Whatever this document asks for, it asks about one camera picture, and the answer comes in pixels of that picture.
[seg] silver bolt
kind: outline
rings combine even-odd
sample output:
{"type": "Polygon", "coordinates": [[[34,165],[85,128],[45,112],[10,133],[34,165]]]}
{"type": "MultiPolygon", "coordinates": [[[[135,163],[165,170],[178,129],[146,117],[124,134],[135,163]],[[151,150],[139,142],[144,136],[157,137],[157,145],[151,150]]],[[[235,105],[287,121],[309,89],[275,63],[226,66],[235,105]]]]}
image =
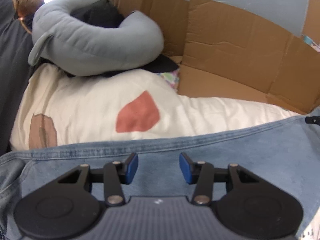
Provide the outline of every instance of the silver bolt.
{"type": "Polygon", "coordinates": [[[195,196],[195,202],[197,204],[207,204],[210,202],[210,198],[207,197],[206,195],[198,195],[198,196],[195,196]]]}
{"type": "Polygon", "coordinates": [[[110,204],[119,204],[123,201],[123,198],[119,195],[112,195],[107,198],[110,204]]]}

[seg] blue denim garment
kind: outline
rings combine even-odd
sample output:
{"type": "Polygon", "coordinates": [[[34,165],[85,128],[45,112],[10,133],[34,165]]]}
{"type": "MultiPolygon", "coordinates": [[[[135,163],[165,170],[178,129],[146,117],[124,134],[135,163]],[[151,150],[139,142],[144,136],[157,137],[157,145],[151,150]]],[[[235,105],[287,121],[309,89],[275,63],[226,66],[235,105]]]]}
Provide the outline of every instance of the blue denim garment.
{"type": "MultiPolygon", "coordinates": [[[[239,163],[295,196],[304,208],[297,233],[310,223],[320,203],[320,127],[306,124],[304,116],[248,129],[173,139],[98,142],[11,152],[0,157],[0,230],[10,240],[21,239],[13,220],[17,201],[81,163],[101,168],[104,163],[139,154],[139,168],[131,195],[187,195],[194,186],[185,183],[178,157],[186,152],[194,161],[205,160],[226,168],[239,163]]],[[[215,184],[214,199],[225,194],[215,184]]],[[[93,194],[103,199],[102,185],[93,194]]]]}

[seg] ribbed gray panel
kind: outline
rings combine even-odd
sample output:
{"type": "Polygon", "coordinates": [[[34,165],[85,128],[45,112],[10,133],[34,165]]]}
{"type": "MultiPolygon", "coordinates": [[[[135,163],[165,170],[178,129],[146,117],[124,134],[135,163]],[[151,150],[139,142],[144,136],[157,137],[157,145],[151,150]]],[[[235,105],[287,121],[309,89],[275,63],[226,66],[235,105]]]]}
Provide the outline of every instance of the ribbed gray panel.
{"type": "MultiPolygon", "coordinates": [[[[76,240],[248,240],[225,228],[207,207],[185,197],[132,197],[109,208],[100,223],[76,240]]],[[[294,240],[286,237],[282,240],[294,240]]]]}

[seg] dark bedsheet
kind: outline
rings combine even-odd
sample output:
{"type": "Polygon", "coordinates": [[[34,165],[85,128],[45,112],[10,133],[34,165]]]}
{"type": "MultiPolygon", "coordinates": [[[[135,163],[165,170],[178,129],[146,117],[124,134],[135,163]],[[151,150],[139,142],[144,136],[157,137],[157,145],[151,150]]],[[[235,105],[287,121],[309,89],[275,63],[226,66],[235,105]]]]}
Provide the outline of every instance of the dark bedsheet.
{"type": "Polygon", "coordinates": [[[12,0],[0,0],[0,156],[8,149],[23,92],[35,70],[28,64],[31,35],[14,15],[12,0]]]}

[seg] neck pillow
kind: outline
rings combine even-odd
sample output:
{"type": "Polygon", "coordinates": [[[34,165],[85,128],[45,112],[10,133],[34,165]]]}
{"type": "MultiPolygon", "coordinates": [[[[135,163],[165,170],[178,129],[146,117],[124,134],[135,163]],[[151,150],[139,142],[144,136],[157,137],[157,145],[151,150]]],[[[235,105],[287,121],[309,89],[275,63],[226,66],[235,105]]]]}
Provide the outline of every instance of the neck pillow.
{"type": "Polygon", "coordinates": [[[46,58],[76,76],[90,76],[146,65],[162,52],[159,26],[140,11],[118,28],[84,23],[70,14],[100,0],[53,0],[35,13],[30,65],[46,58]]]}

